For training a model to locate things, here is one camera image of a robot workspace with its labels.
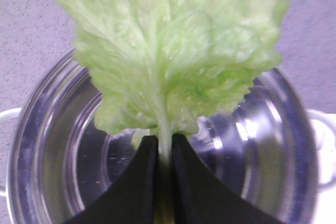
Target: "white handle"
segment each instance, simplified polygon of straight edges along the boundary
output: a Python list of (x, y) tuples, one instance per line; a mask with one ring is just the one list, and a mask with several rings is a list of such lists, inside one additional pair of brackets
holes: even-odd
[(319, 158), (319, 189), (336, 185), (336, 114), (308, 110), (308, 117), (315, 133)]
[[(17, 118), (20, 114), (21, 108), (15, 108), (0, 112), (0, 123), (6, 120)], [(7, 196), (6, 187), (0, 186), (0, 196)]]

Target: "stainless steel pot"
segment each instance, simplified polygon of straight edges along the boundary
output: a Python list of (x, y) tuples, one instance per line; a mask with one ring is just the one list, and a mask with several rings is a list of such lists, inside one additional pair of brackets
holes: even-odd
[[(76, 214), (136, 151), (134, 130), (109, 136), (94, 127), (100, 93), (72, 53), (42, 79), (21, 112), (7, 175), (15, 224), (61, 223)], [(318, 190), (316, 145), (306, 112), (278, 70), (257, 78), (232, 115), (198, 123), (190, 142), (220, 180), (282, 221), (309, 223)]]

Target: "black holder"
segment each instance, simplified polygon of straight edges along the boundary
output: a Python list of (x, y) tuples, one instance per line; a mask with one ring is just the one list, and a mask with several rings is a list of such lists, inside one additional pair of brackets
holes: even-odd
[[(220, 182), (184, 135), (173, 135), (172, 155), (175, 224), (284, 224)], [(120, 178), (63, 224), (153, 224), (157, 156), (157, 138), (145, 136)]]

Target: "gray surface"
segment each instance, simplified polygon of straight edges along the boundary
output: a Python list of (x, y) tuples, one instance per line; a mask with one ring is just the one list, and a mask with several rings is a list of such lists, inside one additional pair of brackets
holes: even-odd
[[(51, 0), (0, 0), (0, 111), (22, 106), (71, 47), (71, 21)], [(336, 112), (336, 0), (291, 0), (277, 49), (307, 108)], [(0, 184), (12, 124), (0, 125)], [(0, 198), (0, 223), (9, 224)]]

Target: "lettuce leaf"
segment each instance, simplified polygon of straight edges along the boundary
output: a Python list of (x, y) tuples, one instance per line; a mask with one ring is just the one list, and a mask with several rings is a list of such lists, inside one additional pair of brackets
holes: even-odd
[(277, 66), (288, 0), (56, 0), (75, 20), (74, 58), (103, 102), (97, 128), (151, 129), (162, 158), (173, 133), (232, 112), (253, 79)]

